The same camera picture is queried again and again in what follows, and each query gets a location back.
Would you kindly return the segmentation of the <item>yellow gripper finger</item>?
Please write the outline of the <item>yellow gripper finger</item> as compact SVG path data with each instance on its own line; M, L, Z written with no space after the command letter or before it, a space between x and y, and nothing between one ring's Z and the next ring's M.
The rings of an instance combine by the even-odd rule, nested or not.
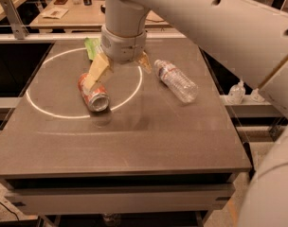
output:
M93 59L83 87L88 92L97 90L113 74L113 63L104 53L98 53Z
M152 72L150 60L145 51L143 51L140 55L135 56L135 62L140 65L146 73L150 74Z

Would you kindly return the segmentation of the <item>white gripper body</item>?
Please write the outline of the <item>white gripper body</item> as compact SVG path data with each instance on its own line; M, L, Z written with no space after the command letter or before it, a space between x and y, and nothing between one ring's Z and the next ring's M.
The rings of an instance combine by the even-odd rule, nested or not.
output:
M111 33L106 26L101 28L100 45L105 55L116 62L137 60L144 52L146 32L135 37L120 37Z

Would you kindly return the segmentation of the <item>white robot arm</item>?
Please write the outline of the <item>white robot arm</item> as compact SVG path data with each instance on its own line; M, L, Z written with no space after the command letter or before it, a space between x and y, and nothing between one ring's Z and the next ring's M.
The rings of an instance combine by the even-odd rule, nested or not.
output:
M105 54L129 61L153 11L197 44L215 72L258 89L288 121L288 13L253 0L106 0ZM238 227L288 227L288 124L257 169Z

